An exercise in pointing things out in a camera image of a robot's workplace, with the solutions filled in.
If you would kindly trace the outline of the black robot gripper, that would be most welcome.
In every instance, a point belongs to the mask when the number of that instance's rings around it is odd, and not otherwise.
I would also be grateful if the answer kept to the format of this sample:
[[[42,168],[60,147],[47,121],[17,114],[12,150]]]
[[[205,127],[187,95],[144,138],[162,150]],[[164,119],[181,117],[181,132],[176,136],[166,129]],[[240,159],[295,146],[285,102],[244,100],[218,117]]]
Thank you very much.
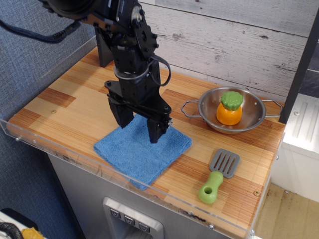
[[[158,61],[142,66],[141,72],[128,73],[114,67],[118,81],[106,81],[108,101],[117,124],[125,128],[133,113],[147,119],[151,143],[157,143],[172,125],[171,107],[160,96],[160,67]]]

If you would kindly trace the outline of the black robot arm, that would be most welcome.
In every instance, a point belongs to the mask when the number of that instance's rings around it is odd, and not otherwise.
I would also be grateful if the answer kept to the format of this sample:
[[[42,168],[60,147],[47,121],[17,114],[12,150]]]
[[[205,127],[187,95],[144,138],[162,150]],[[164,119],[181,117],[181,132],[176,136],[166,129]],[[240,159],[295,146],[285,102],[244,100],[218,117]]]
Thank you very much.
[[[116,81],[106,81],[110,109],[122,128],[139,114],[147,119],[151,143],[171,126],[171,107],[160,96],[157,35],[136,0],[43,0],[49,12],[93,26],[113,55]]]

